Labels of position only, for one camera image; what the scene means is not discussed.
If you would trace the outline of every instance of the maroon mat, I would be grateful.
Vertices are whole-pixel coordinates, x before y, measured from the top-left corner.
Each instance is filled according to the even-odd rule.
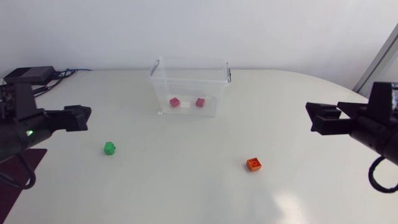
[[[34,170],[43,159],[46,152],[46,149],[28,149],[24,152],[24,155]],[[13,157],[2,162],[0,164],[0,172],[16,179],[19,183],[26,184],[29,180],[29,175],[26,172],[25,167],[17,157]],[[11,211],[12,206],[21,192],[22,190],[15,189],[0,182],[0,223],[4,223],[8,213]]]

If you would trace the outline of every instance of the orange block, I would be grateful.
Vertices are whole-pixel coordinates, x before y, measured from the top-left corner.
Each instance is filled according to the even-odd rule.
[[[261,163],[257,158],[248,159],[246,165],[248,165],[248,168],[250,169],[251,172],[259,170],[261,168]]]

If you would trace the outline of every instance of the container handle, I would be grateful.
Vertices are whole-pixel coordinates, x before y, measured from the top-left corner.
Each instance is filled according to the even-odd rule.
[[[152,66],[152,69],[150,70],[150,74],[149,74],[150,77],[152,77],[152,75],[154,74],[157,66],[159,65],[159,62],[160,62],[159,60],[156,60],[154,66]]]
[[[229,64],[228,64],[228,62],[226,63],[226,76],[227,76],[227,78],[228,78],[228,83],[231,83],[231,82],[232,82],[232,79],[231,79],[231,70],[229,69]]]

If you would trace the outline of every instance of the black cord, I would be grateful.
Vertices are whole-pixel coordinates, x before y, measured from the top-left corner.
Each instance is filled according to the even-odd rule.
[[[379,163],[380,163],[381,161],[383,161],[384,159],[385,159],[385,158],[381,156],[381,157],[378,157],[378,158],[372,163],[372,165],[371,165],[370,168],[369,168],[368,177],[369,177],[369,182],[371,183],[371,185],[372,185],[372,187],[373,187],[374,189],[376,189],[376,190],[378,190],[378,191],[380,191],[380,192],[382,192],[382,193],[390,194],[390,193],[394,193],[394,192],[396,192],[396,191],[398,190],[398,184],[397,184],[395,187],[393,187],[393,188],[387,189],[387,188],[381,186],[381,185],[374,179],[374,176],[373,176],[373,172],[374,172],[375,168],[376,168],[377,165],[379,165]]]
[[[33,187],[33,185],[36,183],[35,172],[33,171],[29,162],[26,160],[25,156],[22,153],[18,153],[17,157],[21,161],[22,165],[24,165],[27,173],[29,174],[29,178],[30,178],[29,183],[27,185],[22,185],[22,184],[18,183],[18,181],[16,181],[12,177],[10,177],[7,174],[4,174],[2,172],[0,172],[0,181],[7,185],[10,185],[11,187],[17,188],[17,189],[22,189],[22,190],[29,189],[29,188]]]
[[[45,94],[46,92],[48,92],[48,91],[50,91],[50,90],[52,90],[52,89],[53,89],[54,87],[56,87],[59,83],[61,83],[63,79],[70,77],[71,75],[73,75],[73,74],[76,73],[76,72],[77,72],[77,70],[70,70],[69,68],[66,69],[66,70],[63,71],[63,72],[55,72],[55,73],[53,74],[53,78],[56,79],[57,81],[56,81],[53,85],[48,86],[48,89],[47,89],[47,90],[45,90],[45,91],[43,91],[43,92],[38,93],[37,95],[35,95],[35,98],[38,97],[38,96],[41,96],[41,95]]]

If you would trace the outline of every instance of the power adapter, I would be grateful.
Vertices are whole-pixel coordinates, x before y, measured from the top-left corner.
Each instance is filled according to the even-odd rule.
[[[30,83],[31,85],[47,85],[51,74],[55,72],[53,66],[17,68],[4,77],[7,84]]]

